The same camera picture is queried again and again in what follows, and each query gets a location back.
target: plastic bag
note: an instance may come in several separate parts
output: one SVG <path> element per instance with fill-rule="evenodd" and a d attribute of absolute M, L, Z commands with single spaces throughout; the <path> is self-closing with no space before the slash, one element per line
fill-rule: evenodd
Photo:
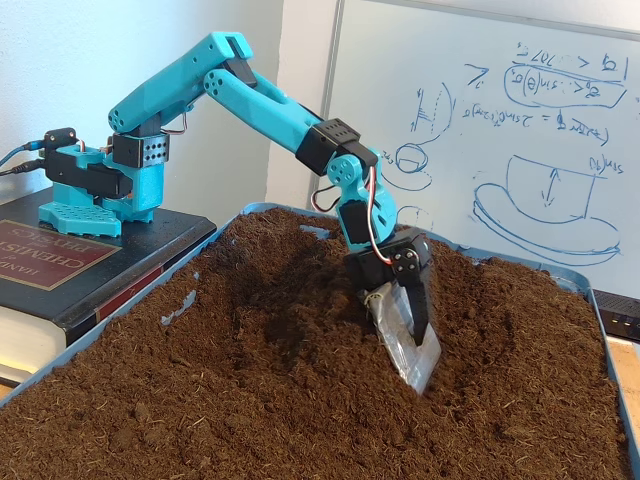
<path fill-rule="evenodd" d="M 370 292 L 364 304 L 373 316 L 378 336 L 398 373 L 408 385 L 422 394 L 442 352 L 431 323 L 422 345 L 417 347 L 412 336 L 413 318 L 409 299 L 405 289 L 395 281 Z"/>

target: brown soil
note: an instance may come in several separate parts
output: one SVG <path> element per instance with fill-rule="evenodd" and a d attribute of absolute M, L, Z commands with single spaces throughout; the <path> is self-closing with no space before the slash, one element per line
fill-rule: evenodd
<path fill-rule="evenodd" d="M 252 214 L 0 410 L 0 479 L 629 478 L 589 305 L 433 251 L 443 355 L 424 396 L 356 300 L 337 223 Z"/>

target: teal robot base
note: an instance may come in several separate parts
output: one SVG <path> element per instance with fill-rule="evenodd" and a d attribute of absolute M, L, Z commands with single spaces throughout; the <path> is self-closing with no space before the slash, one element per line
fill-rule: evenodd
<path fill-rule="evenodd" d="M 53 183 L 53 201 L 38 211 L 41 222 L 64 234 L 119 237 L 122 222 L 153 221 L 162 203 L 164 164 L 116 166 L 112 153 L 78 145 L 51 156 L 49 178 L 67 183 Z"/>

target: plastic tray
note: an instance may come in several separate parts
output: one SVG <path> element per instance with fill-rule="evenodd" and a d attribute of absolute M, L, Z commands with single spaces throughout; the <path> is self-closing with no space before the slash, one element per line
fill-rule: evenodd
<path fill-rule="evenodd" d="M 283 209 L 293 211 L 295 213 L 299 213 L 305 216 L 313 216 L 313 217 L 327 216 L 324 214 L 291 208 L 284 205 L 278 205 L 275 203 L 250 204 L 247 207 L 245 207 L 244 210 L 242 210 L 240 215 L 252 213 L 252 212 L 265 212 L 272 208 L 283 208 Z M 46 365 L 45 367 L 40 369 L 38 372 L 33 374 L 26 382 L 22 383 L 15 390 L 13 390 L 9 395 L 7 395 L 4 399 L 0 400 L 0 408 L 4 406 L 7 402 L 9 402 L 12 398 L 16 397 L 17 395 L 20 395 L 21 392 L 29 388 L 31 385 L 38 383 L 45 375 L 49 374 L 55 367 L 66 364 L 67 362 L 69 362 L 69 360 L 71 360 L 71 358 L 73 358 L 73 356 L 76 353 L 82 350 L 85 350 L 87 347 L 89 347 L 93 342 L 96 341 L 96 339 L 104 331 L 107 324 L 113 318 L 126 314 L 135 304 L 140 302 L 140 300 L 142 300 L 153 288 L 167 282 L 177 270 L 182 268 L 192 258 L 199 255 L 207 245 L 209 245 L 212 242 L 215 242 L 216 239 L 222 234 L 222 232 L 227 228 L 227 226 L 232 221 L 233 219 L 231 219 L 229 222 L 223 225 L 220 229 L 218 229 L 217 232 L 215 232 L 213 235 L 207 238 L 204 242 L 202 242 L 198 247 L 196 247 L 193 250 L 193 252 L 191 252 L 189 255 L 187 255 L 186 257 L 181 259 L 179 262 L 177 262 L 175 265 L 173 265 L 170 269 L 168 269 L 160 277 L 158 277 L 153 283 L 148 285 L 144 290 L 140 291 L 135 297 L 131 298 L 127 303 L 125 303 L 122 307 L 116 310 L 113 314 L 107 317 L 100 324 L 96 325 L 92 330 L 90 330 L 87 334 L 85 334 L 80 340 L 70 345 L 64 352 L 62 352 L 58 357 L 52 360 L 48 365 Z M 604 326 L 602 324 L 602 319 L 600 318 L 600 314 L 598 312 L 598 308 L 596 305 L 596 299 L 594 296 L 593 289 L 591 288 L 591 285 L 589 284 L 589 281 L 587 280 L 587 278 L 584 277 L 583 275 L 577 272 L 574 272 L 573 270 L 558 267 L 555 265 L 547 265 L 544 263 L 523 260 L 517 257 L 501 255 L 501 254 L 489 252 L 486 250 L 480 250 L 477 248 L 458 245 L 438 235 L 435 235 L 429 232 L 425 232 L 425 233 L 429 238 L 442 241 L 447 245 L 449 245 L 452 249 L 457 250 L 462 254 L 471 258 L 482 260 L 490 257 L 499 257 L 510 262 L 526 265 L 535 270 L 544 270 L 549 272 L 551 277 L 555 280 L 555 282 L 561 288 L 585 295 L 589 303 L 591 303 L 591 305 L 593 305 L 594 307 L 594 311 L 598 317 L 598 321 L 600 322 L 600 331 L 602 332 L 602 336 L 603 338 L 606 337 Z M 609 377 L 612 380 L 614 380 L 616 383 L 619 383 L 619 380 L 618 380 L 619 377 L 616 372 L 615 365 L 613 364 L 611 352 L 609 350 L 609 345 L 607 344 L 607 342 L 605 342 L 605 350 L 607 354 L 607 367 L 608 367 Z M 625 433 L 627 434 L 627 438 L 629 439 L 629 454 L 631 458 L 631 467 L 632 467 L 633 475 L 635 479 L 640 480 L 640 452 L 638 451 L 637 439 L 633 434 L 633 429 L 632 429 L 630 418 L 629 418 L 629 412 L 627 410 L 627 405 L 624 398 L 624 392 L 621 389 L 620 389 L 619 398 L 620 398 L 620 417 L 622 418 L 622 421 L 624 423 Z"/>

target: teal robotic arm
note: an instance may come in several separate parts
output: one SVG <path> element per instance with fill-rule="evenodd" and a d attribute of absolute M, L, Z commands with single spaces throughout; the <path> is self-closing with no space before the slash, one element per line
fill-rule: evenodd
<path fill-rule="evenodd" d="M 242 35 L 214 33 L 140 85 L 109 112 L 115 163 L 121 163 L 121 137 L 126 137 L 127 151 L 136 138 L 158 139 L 163 125 L 189 112 L 206 94 L 340 187 L 336 209 L 349 247 L 370 246 L 366 222 L 370 191 L 365 181 L 378 165 L 377 152 L 361 145 L 358 133 L 345 123 L 324 121 L 253 72 L 247 63 L 252 56 Z M 153 160 L 153 149 L 142 153 L 151 154 L 150 158 L 145 154 L 144 161 Z M 373 243 L 380 243 L 393 232 L 396 207 L 382 183 L 376 181 L 374 190 L 369 217 Z"/>
<path fill-rule="evenodd" d="M 355 287 L 372 291 L 394 280 L 405 287 L 420 345 L 431 257 L 418 233 L 395 233 L 397 209 L 381 182 L 380 155 L 346 123 L 320 118 L 255 73 L 252 56 L 241 34 L 213 33 L 109 112 L 114 133 L 106 147 L 78 145 L 73 129 L 48 132 L 56 141 L 45 137 L 41 166 L 54 198 L 40 207 L 40 220 L 62 233 L 108 236 L 120 235 L 122 222 L 152 221 L 162 203 L 171 135 L 184 132 L 165 126 L 183 115 L 186 130 L 186 115 L 207 95 L 340 188 L 336 212 Z"/>

